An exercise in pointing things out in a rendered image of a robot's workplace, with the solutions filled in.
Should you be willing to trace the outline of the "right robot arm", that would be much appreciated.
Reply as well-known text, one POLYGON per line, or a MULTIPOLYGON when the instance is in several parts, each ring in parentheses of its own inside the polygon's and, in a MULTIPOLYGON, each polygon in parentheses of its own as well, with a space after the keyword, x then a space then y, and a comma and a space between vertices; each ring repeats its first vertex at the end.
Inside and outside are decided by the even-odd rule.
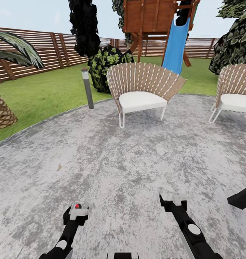
POLYGON ((214 253, 212 248, 206 243, 201 229, 187 215, 187 201, 190 201, 189 194, 177 194, 174 200, 161 200, 161 206, 166 212, 172 212, 181 229, 182 243, 190 259, 223 259, 219 254, 214 253))

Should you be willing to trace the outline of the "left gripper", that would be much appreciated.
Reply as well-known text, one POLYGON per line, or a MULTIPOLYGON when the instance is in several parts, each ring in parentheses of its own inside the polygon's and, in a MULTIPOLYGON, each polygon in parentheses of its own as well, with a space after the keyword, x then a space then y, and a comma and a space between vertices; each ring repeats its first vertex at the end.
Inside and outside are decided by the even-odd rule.
POLYGON ((70 214, 69 214, 70 209, 71 209, 71 207, 69 207, 69 209, 65 212, 65 215, 63 217, 64 218, 63 225, 66 226, 65 228, 73 228, 75 230, 75 233, 76 233, 76 230, 77 230, 78 226, 83 226, 85 221, 88 220, 88 215, 77 216, 76 220, 71 221, 70 220, 70 214))

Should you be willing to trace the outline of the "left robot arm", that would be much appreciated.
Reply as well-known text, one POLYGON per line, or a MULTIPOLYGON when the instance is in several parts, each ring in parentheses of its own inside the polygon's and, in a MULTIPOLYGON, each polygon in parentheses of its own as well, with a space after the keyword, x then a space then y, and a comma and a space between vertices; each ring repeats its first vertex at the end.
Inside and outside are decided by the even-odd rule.
POLYGON ((42 254, 39 259, 71 259, 73 254, 73 243, 74 236, 78 226, 83 226, 85 221, 88 220, 88 209, 73 209, 69 214, 71 207, 65 212, 63 225, 65 229, 58 241, 51 251, 47 254, 42 254))

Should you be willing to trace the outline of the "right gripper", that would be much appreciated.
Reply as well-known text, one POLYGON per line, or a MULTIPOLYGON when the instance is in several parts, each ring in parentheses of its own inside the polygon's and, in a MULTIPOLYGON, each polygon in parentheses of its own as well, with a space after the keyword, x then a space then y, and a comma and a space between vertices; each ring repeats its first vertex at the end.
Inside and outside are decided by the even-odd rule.
POLYGON ((172 212, 175 218, 179 213, 187 213, 186 201, 181 201, 181 206, 176 206, 172 200, 163 200, 161 195, 159 195, 159 197, 161 200, 161 206, 164 207, 166 212, 172 212))

